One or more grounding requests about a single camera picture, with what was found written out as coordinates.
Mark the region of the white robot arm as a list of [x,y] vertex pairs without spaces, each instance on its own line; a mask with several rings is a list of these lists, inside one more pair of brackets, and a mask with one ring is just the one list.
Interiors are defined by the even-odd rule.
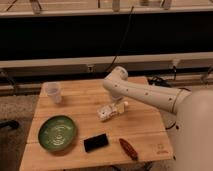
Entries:
[[123,96],[176,116],[172,171],[213,171],[213,90],[187,91],[128,81],[128,72],[115,67],[103,80],[113,100]]

